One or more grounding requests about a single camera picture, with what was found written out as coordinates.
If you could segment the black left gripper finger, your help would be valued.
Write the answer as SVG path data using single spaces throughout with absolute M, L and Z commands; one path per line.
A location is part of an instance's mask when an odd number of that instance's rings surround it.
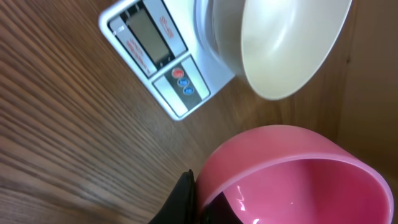
M 192 224 L 196 220 L 195 179 L 183 172 L 162 208 L 149 224 Z

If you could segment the pink scoop with blue handle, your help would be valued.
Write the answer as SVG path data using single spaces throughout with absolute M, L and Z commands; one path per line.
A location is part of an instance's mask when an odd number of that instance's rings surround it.
M 243 223 L 391 223 L 385 179 L 324 136 L 270 125 L 220 145 L 197 177 L 198 211 L 219 195 Z

